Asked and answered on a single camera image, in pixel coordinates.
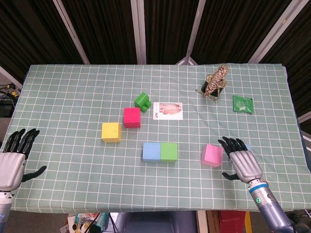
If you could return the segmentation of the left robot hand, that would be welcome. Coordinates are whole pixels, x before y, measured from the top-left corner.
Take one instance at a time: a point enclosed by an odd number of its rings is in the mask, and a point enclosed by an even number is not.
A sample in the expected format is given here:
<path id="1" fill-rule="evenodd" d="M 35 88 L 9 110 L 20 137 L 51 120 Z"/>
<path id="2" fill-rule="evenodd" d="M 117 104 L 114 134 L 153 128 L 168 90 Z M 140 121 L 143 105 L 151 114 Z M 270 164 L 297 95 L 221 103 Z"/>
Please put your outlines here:
<path id="1" fill-rule="evenodd" d="M 33 142 L 40 131 L 22 129 L 11 134 L 0 153 L 0 190 L 1 192 L 12 192 L 21 183 L 40 176 L 46 169 L 42 166 L 32 173 L 25 173 L 26 161 L 29 158 Z"/>

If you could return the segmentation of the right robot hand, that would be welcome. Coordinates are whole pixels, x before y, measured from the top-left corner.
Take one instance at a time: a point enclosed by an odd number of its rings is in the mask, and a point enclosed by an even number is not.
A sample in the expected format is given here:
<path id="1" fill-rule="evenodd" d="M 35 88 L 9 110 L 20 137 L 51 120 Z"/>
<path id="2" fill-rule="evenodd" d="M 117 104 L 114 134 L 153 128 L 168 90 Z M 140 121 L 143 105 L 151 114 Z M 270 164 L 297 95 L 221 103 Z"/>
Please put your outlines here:
<path id="1" fill-rule="evenodd" d="M 242 140 L 223 136 L 222 139 L 218 139 L 218 142 L 222 145 L 235 169 L 235 174 L 229 175 L 223 172 L 222 175 L 225 179 L 250 183 L 262 178 L 262 170 L 258 162 Z"/>

